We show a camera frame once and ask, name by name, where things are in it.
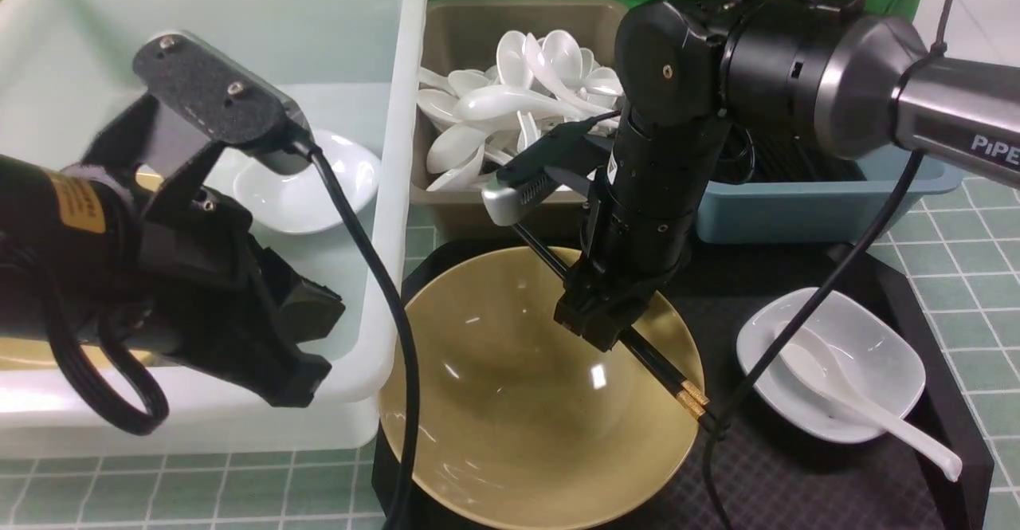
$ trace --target yellow ceramic bowl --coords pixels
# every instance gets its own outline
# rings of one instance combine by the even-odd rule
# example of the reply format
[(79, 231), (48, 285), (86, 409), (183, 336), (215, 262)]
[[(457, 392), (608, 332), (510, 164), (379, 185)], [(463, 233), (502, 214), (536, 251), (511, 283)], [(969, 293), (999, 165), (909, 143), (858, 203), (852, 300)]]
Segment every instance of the yellow ceramic bowl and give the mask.
[[(111, 369), (112, 364), (95, 346), (83, 348), (85, 356), (95, 364), (96, 369)], [(143, 364), (152, 359), (150, 353), (131, 352)], [(56, 369), (57, 362), (47, 341), (29, 341), (26, 338), (0, 338), (0, 371), (41, 371)]]
[[(407, 306), (421, 366), (414, 480), (469, 520), (510, 530), (597, 526), (661, 489), (694, 443), (696, 421), (623, 346), (599, 353), (554, 322), (562, 292), (518, 247), (455, 266)], [(665, 298), (656, 295), (635, 327), (704, 388), (698, 349)], [(405, 384), (397, 349), (379, 392), (397, 457)]]

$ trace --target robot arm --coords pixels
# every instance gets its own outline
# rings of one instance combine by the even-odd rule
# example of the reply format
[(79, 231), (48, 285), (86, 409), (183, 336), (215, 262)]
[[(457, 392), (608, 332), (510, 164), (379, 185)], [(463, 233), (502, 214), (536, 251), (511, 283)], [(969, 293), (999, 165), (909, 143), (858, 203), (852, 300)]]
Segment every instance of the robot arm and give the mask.
[(605, 163), (572, 124), (500, 170), (483, 200), (513, 225), (559, 184), (586, 196), (555, 319), (608, 351), (677, 271), (732, 124), (842, 159), (895, 143), (1020, 186), (1020, 69), (940, 51), (864, 0), (653, 0), (617, 34), (628, 103)]

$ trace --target beige plastic bin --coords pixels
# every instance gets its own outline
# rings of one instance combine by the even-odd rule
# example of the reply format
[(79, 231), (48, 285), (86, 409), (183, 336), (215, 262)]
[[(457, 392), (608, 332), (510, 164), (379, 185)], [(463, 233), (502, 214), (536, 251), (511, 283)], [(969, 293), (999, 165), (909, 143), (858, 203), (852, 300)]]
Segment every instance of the beige plastic bin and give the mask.
[[(602, 65), (613, 65), (616, 29), (626, 6), (614, 0), (437, 0), (428, 4), (421, 65), (439, 73), (453, 69), (488, 69), (496, 45), (509, 30), (537, 37), (566, 30), (595, 52)], [(425, 156), (437, 138), (436, 127), (418, 112), (411, 167), (411, 203), (429, 207), (445, 240), (510, 236), (493, 225), (477, 192), (425, 192), (435, 175), (425, 171)], [(525, 224), (547, 238), (577, 234), (575, 193), (556, 193), (528, 215)]]

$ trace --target pile of white spoons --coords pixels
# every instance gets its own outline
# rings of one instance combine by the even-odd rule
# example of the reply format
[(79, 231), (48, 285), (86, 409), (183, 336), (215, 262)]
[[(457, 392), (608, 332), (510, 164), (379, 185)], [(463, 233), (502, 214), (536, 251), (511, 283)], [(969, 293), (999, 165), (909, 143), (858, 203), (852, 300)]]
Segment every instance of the pile of white spoons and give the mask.
[[(441, 131), (425, 160), (438, 175), (429, 192), (480, 189), (489, 178), (484, 160), (505, 166), (544, 130), (612, 111), (623, 94), (616, 72), (562, 30), (541, 39), (507, 32), (488, 70), (443, 76), (422, 67), (418, 81), (418, 108)], [(616, 126), (618, 119), (608, 119), (595, 134)]]

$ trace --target screw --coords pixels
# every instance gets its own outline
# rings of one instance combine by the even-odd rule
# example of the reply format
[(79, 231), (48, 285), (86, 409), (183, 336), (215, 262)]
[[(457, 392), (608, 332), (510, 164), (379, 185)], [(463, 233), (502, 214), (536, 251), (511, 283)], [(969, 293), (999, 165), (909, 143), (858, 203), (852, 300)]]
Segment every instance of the screw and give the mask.
[(244, 83), (233, 83), (226, 87), (226, 95), (228, 95), (230, 97), (237, 98), (244, 93), (245, 93)]

